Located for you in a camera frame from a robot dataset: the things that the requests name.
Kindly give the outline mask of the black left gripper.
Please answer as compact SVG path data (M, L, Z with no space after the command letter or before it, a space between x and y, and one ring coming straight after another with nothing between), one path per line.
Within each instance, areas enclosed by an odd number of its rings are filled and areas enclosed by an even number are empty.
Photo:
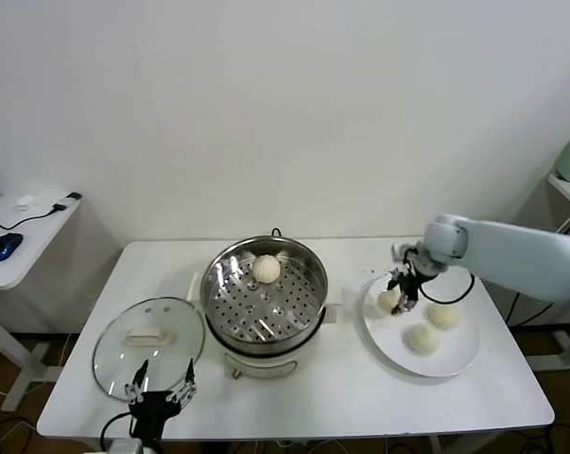
M124 385L134 424L131 436L138 439L161 439L166 422L181 413L181 403L189 403L196 394L194 360L188 362L183 382L172 392L145 392L149 361L143 361L130 383Z

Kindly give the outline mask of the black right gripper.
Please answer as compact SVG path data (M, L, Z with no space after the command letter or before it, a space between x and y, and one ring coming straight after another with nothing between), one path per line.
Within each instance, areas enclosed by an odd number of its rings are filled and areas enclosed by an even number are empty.
M413 268L397 267L389 271L387 290L397 288L401 291L397 303L391 310L392 316L411 311L419 300L420 289L423 284L423 275Z

